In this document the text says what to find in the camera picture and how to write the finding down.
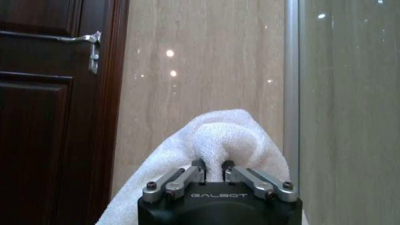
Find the white towel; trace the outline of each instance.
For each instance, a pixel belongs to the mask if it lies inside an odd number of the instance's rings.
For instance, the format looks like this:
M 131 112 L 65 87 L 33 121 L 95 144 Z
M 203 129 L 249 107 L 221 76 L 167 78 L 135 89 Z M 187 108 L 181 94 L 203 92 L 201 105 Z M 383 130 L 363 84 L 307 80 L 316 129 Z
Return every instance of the white towel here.
M 172 168 L 188 168 L 201 158 L 207 165 L 207 181 L 221 181 L 220 166 L 233 160 L 245 168 L 265 170 L 280 181 L 289 180 L 287 161 L 279 148 L 249 113 L 241 109 L 215 111 L 196 117 L 149 155 L 113 197 L 99 225 L 136 225 L 137 199 L 151 180 Z M 303 225 L 307 225 L 303 214 Z

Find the door frame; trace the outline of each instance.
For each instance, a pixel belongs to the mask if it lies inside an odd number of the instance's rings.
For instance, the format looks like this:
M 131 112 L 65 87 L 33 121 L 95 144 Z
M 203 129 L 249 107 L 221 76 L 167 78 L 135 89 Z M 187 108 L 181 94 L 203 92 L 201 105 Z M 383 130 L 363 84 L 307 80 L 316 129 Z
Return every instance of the door frame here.
M 99 108 L 93 137 L 96 153 L 92 161 L 88 224 L 97 222 L 111 200 L 128 11 L 129 0 L 108 0 L 101 31 Z
M 291 181 L 300 190 L 299 0 L 285 0 L 283 155 Z

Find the dark wooden door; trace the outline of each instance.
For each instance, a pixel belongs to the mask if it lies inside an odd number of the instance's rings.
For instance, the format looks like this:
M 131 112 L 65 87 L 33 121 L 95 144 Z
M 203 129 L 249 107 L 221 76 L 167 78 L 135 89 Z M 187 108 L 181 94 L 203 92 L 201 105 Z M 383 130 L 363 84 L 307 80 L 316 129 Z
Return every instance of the dark wooden door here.
M 3 224 L 92 224 L 105 209 L 127 2 L 0 0 Z M 92 44 L 57 37 L 96 31 L 93 73 Z

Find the door handle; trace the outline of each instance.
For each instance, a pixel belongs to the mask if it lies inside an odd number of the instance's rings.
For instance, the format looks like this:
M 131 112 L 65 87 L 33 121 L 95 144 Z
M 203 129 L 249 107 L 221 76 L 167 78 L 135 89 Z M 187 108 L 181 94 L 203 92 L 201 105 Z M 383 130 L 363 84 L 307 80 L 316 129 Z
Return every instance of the door handle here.
M 80 37 L 57 37 L 49 35 L 39 35 L 39 34 L 25 34 L 25 33 L 16 33 L 9 31 L 0 30 L 0 36 L 15 36 L 15 37 L 24 37 L 24 38 L 39 38 L 45 40 L 56 40 L 65 43 L 81 43 L 81 42 L 91 42 L 91 53 L 89 53 L 89 71 L 93 74 L 97 74 L 99 70 L 99 58 L 100 58 L 100 38 L 101 32 L 97 31 L 91 35 L 83 35 Z

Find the marble wall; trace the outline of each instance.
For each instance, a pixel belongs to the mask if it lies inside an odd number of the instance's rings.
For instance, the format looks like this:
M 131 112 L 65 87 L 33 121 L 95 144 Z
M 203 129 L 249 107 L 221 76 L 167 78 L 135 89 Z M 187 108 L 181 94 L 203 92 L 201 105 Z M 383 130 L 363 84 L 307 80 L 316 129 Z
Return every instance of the marble wall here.
M 399 24 L 399 0 L 300 0 L 300 196 L 311 225 L 400 224 Z
M 201 113 L 243 108 L 283 145 L 284 0 L 131 0 L 115 195 Z

